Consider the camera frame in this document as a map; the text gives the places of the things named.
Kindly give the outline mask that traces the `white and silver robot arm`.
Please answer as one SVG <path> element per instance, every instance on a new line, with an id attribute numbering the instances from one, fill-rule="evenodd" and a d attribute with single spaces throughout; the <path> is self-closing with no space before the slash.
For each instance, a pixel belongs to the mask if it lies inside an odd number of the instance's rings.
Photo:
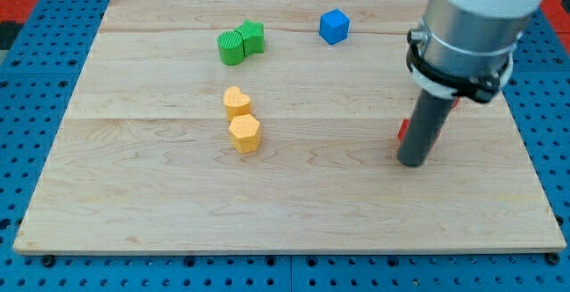
<path id="1" fill-rule="evenodd" d="M 513 72 L 517 40 L 542 0 L 428 0 L 409 31 L 412 78 L 432 96 L 487 103 Z"/>

